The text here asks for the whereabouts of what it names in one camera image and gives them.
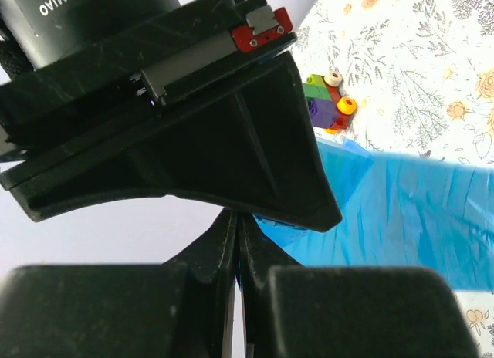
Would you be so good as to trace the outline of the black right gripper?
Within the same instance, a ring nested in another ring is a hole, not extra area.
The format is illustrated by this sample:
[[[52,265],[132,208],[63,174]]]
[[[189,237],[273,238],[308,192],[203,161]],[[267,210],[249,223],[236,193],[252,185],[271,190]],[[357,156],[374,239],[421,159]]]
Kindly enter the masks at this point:
[[[266,0],[1,0],[1,184],[33,221],[174,195],[341,221],[285,8]]]

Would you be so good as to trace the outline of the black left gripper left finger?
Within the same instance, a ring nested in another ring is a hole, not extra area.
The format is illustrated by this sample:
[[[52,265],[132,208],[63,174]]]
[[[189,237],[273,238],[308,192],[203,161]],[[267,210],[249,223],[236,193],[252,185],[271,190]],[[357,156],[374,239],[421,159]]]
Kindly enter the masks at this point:
[[[237,214],[160,265],[20,267],[1,287],[3,357],[229,357]]]

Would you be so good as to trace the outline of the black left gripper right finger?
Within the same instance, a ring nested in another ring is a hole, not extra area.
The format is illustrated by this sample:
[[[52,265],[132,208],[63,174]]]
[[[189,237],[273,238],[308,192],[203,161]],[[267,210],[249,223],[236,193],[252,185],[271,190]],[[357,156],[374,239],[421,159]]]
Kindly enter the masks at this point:
[[[305,267],[237,222],[248,357],[476,357],[455,297],[426,268]]]

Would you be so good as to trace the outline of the blue plastic trash bag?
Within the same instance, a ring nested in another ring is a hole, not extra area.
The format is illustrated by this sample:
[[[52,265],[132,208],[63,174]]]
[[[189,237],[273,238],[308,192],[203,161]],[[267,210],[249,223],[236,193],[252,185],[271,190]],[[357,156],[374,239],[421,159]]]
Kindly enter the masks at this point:
[[[343,216],[324,233],[266,218],[262,231],[303,265],[424,266],[454,289],[493,288],[493,172],[320,140]]]

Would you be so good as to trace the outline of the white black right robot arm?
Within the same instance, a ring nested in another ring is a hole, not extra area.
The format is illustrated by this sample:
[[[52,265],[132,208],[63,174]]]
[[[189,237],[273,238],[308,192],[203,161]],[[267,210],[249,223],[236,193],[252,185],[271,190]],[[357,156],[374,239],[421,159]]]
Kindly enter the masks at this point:
[[[1,183],[33,221],[174,195],[327,231],[341,219],[266,0],[1,0]]]

